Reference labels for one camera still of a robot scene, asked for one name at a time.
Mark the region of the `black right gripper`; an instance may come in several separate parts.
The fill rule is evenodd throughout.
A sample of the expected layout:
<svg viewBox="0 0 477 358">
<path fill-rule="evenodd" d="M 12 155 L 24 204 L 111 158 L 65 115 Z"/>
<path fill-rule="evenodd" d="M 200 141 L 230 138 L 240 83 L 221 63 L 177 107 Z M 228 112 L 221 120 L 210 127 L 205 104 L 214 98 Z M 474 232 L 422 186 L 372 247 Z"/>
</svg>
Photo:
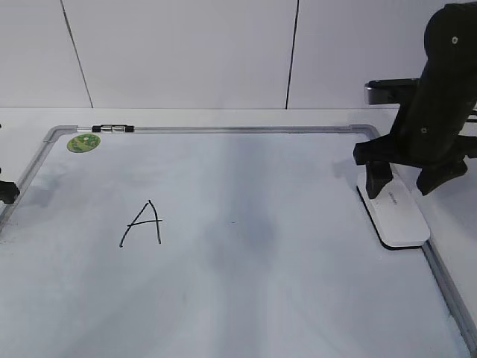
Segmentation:
<svg viewBox="0 0 477 358">
<path fill-rule="evenodd" d="M 424 168 L 416 185 L 425 196 L 465 175 L 467 164 L 461 159 L 476 157 L 476 138 L 460 135 L 476 105 L 476 71 L 426 67 L 419 79 L 412 100 L 399 104 L 389 134 L 354 148 L 355 162 L 366 164 L 368 198 L 376 198 L 393 180 L 389 163 Z"/>
</svg>

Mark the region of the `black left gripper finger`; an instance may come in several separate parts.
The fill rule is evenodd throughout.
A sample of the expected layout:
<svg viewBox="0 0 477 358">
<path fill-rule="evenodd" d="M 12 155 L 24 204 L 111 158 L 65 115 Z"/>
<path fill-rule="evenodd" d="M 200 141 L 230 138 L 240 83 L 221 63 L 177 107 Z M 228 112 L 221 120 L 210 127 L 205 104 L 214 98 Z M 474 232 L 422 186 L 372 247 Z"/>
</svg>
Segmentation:
<svg viewBox="0 0 477 358">
<path fill-rule="evenodd" d="M 4 204 L 14 204 L 20 191 L 14 182 L 0 181 L 0 200 Z"/>
</svg>

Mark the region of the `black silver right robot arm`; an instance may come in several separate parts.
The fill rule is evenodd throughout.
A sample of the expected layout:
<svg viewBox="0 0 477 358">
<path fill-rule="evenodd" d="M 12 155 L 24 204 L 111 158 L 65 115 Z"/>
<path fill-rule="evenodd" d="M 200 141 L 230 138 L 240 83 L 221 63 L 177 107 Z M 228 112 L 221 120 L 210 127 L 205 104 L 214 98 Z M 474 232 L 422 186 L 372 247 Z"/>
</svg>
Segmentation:
<svg viewBox="0 0 477 358">
<path fill-rule="evenodd" d="M 428 195 L 467 172 L 476 138 L 461 131 L 476 105 L 476 3 L 446 4 L 424 32 L 426 65 L 419 78 L 366 83 L 367 103 L 398 104 L 390 132 L 356 144 L 366 167 L 366 191 L 374 199 L 394 176 L 392 164 L 421 170 L 416 185 Z"/>
</svg>

